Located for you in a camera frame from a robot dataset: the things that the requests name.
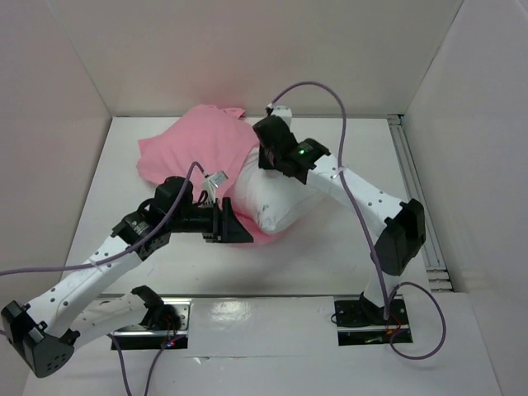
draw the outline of white floor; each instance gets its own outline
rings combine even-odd
[[[427,361],[404,361],[388,346],[337,346],[329,297],[199,300],[191,310],[189,349],[162,354],[149,395],[500,395],[467,296],[438,299],[449,332]],[[439,319],[427,297],[406,300],[415,342],[398,347],[423,354],[440,339]],[[155,354],[125,352],[133,395],[144,394]],[[30,375],[24,392],[71,394],[125,394],[110,340],[85,346],[47,379]]]
[[[73,241],[68,264],[83,262],[121,217],[153,194],[135,170],[137,140],[163,132],[176,119],[114,119]],[[405,197],[386,120],[349,120],[346,165],[388,193]],[[295,119],[298,137],[314,137],[336,151],[340,121]],[[268,247],[204,244],[173,235],[168,247],[123,276],[107,293],[149,285],[170,295],[279,295],[252,299],[194,299],[189,349],[166,351],[151,396],[193,395],[499,395],[474,314],[463,294],[440,294],[448,323],[445,347],[428,361],[404,361],[388,346],[337,345],[332,297],[365,288],[372,264],[355,217],[332,202],[299,221]],[[428,288],[422,257],[405,280]],[[414,343],[430,351],[440,321],[427,297],[404,290]],[[155,351],[127,351],[133,394],[143,394]],[[77,351],[48,379],[30,375],[25,396],[125,394],[117,355],[101,338]]]

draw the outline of fabric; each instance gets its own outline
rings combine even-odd
[[[268,235],[282,233],[324,199],[321,191],[293,177],[259,169],[258,148],[247,156],[231,189],[233,205]]]
[[[254,243],[264,245],[277,240],[322,196],[294,178],[258,168],[258,139],[252,126],[239,119],[243,114],[243,109],[207,105],[190,109],[162,134],[138,142],[137,169],[143,179],[156,185],[167,177],[186,175],[193,161],[208,173],[224,171],[229,179],[219,186],[217,197],[231,198],[238,220]],[[194,201],[203,181],[195,168],[191,175]]]
[[[141,157],[136,167],[139,175],[158,185],[167,177],[186,175],[191,163],[198,161],[208,173],[226,173],[229,179],[219,186],[217,197],[220,200],[230,197],[226,192],[232,191],[246,157],[258,146],[252,126],[240,120],[244,113],[245,110],[239,108],[193,107],[162,134],[138,142]],[[195,168],[191,175],[194,200],[200,196],[203,181]],[[262,232],[234,203],[233,209],[255,244],[265,245],[280,237]]]

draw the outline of white pillow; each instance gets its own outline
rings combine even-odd
[[[246,158],[231,196],[233,205],[267,234],[280,233],[324,199],[324,194],[278,171],[259,169],[258,148]]]

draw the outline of white box enclosure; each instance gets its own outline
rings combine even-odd
[[[175,235],[106,291],[147,284],[190,299],[188,348],[160,357],[149,394],[526,392],[526,0],[30,0],[0,5],[0,22],[2,271],[84,262],[152,195],[135,169],[138,139],[201,103],[242,107],[254,123],[301,80],[342,97],[345,165],[426,205],[434,238],[409,277],[430,288],[426,268],[445,264],[455,287],[435,293],[448,322],[437,356],[407,363],[386,346],[337,346],[333,296],[359,294],[371,261],[356,219],[325,201],[254,250]],[[337,149],[339,109],[326,92],[304,87],[281,103],[296,135]],[[0,303],[58,280],[2,276]],[[402,292],[413,337],[403,350],[428,351],[436,312]],[[5,394],[125,394],[109,340],[46,380],[0,341]],[[125,353],[133,394],[152,358]],[[383,374],[362,381],[373,371]]]

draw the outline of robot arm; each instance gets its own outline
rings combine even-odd
[[[66,276],[57,285],[28,304],[12,301],[2,310],[8,341],[39,378],[64,366],[74,351],[95,338],[130,324],[162,329],[164,319],[179,324],[179,315],[147,286],[133,289],[120,299],[88,305],[109,285],[147,260],[169,242],[171,233],[202,233],[210,243],[249,243],[252,236],[238,222],[230,199],[206,207],[192,203],[188,183],[179,204],[167,222],[130,254],[126,248],[150,235],[172,207],[185,179],[169,177],[158,186],[152,200],[126,215],[112,235],[85,262],[91,267]],[[121,256],[115,260],[105,257]]]
[[[353,171],[339,168],[337,158],[314,139],[297,142],[290,132],[291,111],[285,106],[268,107],[268,117],[253,126],[260,141],[259,167],[276,169],[303,184],[329,194],[337,202],[354,210],[340,173],[353,191],[370,231],[378,238],[375,251],[379,258],[387,294],[399,284],[406,265],[425,243],[425,216],[417,200],[408,203],[386,194]],[[384,307],[383,292],[373,268],[361,298],[374,311]]]

